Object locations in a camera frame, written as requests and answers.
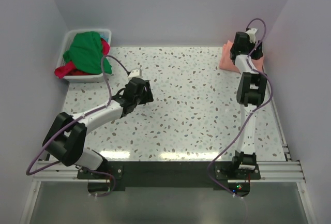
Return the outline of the salmon pink t shirt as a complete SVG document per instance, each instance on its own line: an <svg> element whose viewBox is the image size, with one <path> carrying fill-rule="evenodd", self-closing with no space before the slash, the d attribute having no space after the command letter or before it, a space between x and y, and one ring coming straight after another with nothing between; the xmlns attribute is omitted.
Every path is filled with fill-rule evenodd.
<svg viewBox="0 0 331 224"><path fill-rule="evenodd" d="M233 42L227 41L222 47L222 55L219 63L219 68L227 71L237 72L239 73L239 69L233 64L230 59L230 49L233 45ZM264 56L262 56L259 60L252 60L252 63L256 67L257 70L263 70Z"/></svg>

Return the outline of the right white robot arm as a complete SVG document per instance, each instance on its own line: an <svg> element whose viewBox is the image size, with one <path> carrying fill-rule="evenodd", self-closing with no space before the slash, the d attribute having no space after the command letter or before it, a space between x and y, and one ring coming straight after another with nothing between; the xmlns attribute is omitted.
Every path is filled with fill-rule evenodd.
<svg viewBox="0 0 331 224"><path fill-rule="evenodd" d="M235 155L230 172L234 178L241 179L248 172L257 170L255 153L255 125L257 109L263 105L267 79L253 64L262 58L262 42L256 40L256 28L246 28L236 32L230 49L230 59L241 75L236 93L240 105L240 131L235 137Z"/></svg>

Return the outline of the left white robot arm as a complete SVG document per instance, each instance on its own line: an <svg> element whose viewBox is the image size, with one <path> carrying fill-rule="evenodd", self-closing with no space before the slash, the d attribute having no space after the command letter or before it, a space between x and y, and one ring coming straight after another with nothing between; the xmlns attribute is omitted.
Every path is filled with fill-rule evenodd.
<svg viewBox="0 0 331 224"><path fill-rule="evenodd" d="M76 115L66 112L57 115L42 146L63 165L85 167L94 178L103 178L107 173L107 160L96 151L84 147L87 134L127 116L138 105L153 101L149 80L134 77L112 97L110 103Z"/></svg>

